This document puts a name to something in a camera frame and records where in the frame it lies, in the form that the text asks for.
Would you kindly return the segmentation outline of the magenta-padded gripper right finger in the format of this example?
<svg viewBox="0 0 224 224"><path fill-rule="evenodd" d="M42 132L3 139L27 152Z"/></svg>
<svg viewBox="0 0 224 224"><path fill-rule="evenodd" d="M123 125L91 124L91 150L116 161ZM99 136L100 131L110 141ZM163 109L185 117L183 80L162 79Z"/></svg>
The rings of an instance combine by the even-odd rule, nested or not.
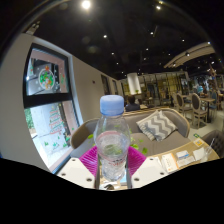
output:
<svg viewBox="0 0 224 224"><path fill-rule="evenodd" d="M157 181L168 173L158 157L146 157L133 147L128 149L127 185L129 189L140 188Z"/></svg>

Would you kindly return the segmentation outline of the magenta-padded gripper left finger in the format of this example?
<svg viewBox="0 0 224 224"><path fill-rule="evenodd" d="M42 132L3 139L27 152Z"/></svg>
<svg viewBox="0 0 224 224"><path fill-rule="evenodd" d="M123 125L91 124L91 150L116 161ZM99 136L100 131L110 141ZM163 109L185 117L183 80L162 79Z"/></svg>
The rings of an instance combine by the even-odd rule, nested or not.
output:
<svg viewBox="0 0 224 224"><path fill-rule="evenodd" d="M80 158L72 157L58 176L84 188L94 189L98 172L97 147L94 146Z"/></svg>

